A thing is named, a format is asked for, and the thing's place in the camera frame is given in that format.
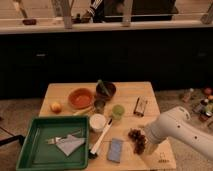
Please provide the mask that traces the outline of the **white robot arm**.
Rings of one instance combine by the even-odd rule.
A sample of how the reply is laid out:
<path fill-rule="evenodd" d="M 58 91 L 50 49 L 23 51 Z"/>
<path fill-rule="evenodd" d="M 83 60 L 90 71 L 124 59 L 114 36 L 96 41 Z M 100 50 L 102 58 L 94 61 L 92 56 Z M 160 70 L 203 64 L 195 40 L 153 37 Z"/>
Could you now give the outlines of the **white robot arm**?
<path fill-rule="evenodd" d="M 191 126 L 190 119 L 185 108 L 174 107 L 145 125 L 146 138 L 152 144 L 160 144 L 167 137 L 173 137 L 213 161 L 213 135 Z"/>

